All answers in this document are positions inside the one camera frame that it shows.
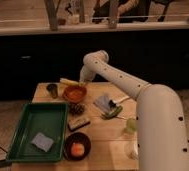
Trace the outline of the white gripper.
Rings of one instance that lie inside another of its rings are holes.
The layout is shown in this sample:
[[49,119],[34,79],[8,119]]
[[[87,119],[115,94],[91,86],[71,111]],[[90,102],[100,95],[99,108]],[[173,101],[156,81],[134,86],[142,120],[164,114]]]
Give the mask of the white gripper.
[[83,66],[80,71],[80,82],[92,82],[95,78],[96,73]]

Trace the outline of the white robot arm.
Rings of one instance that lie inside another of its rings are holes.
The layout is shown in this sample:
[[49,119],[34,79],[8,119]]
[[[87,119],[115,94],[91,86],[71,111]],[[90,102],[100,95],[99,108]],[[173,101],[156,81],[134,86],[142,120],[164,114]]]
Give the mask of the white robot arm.
[[83,58],[80,80],[99,74],[136,101],[139,171],[189,171],[189,148],[181,100],[168,86],[151,84],[108,64],[106,51]]

